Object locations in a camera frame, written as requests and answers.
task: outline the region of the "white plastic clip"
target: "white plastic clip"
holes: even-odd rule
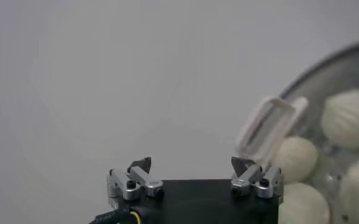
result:
[[[254,132],[257,131],[261,121],[264,120],[269,112],[269,104],[280,108],[282,110],[282,115],[275,125],[271,127],[269,133],[256,152],[250,153],[247,151],[247,147],[250,143],[249,141],[253,137]],[[252,159],[256,163],[259,163],[263,168],[267,169],[270,165],[270,161],[281,146],[282,141],[291,131],[294,124],[300,119],[307,109],[308,104],[308,99],[305,97],[298,97],[292,103],[288,103],[278,97],[268,97],[263,99],[253,115],[239,132],[236,140],[236,151],[239,156]]]

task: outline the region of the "yellow wire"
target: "yellow wire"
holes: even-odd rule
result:
[[[130,212],[131,215],[133,215],[136,219],[137,219],[137,224],[141,224],[141,218],[140,216],[137,214],[137,212]]]

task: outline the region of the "cable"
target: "cable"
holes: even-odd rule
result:
[[[137,212],[132,211],[132,212],[130,212],[130,214],[133,215],[133,216],[136,218],[137,224],[141,224],[141,218],[140,218],[140,216],[137,214]]]
[[[132,212],[129,212],[128,208],[117,209],[115,211],[111,211],[111,212],[107,212],[105,214],[97,215],[95,217],[95,219],[92,222],[90,222],[90,224],[118,223],[120,221],[123,221],[124,219],[128,219],[129,217],[131,217],[131,214],[132,214]]]

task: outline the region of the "black screw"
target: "black screw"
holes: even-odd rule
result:
[[[136,181],[129,180],[128,182],[126,182],[126,188],[128,189],[135,189],[136,186]]]
[[[262,179],[259,181],[259,184],[262,186],[262,187],[268,187],[270,185],[270,182],[269,180],[267,179]]]

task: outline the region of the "gray background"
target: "gray background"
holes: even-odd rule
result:
[[[144,156],[229,177],[253,106],[356,41],[358,0],[0,0],[0,223],[88,223]]]

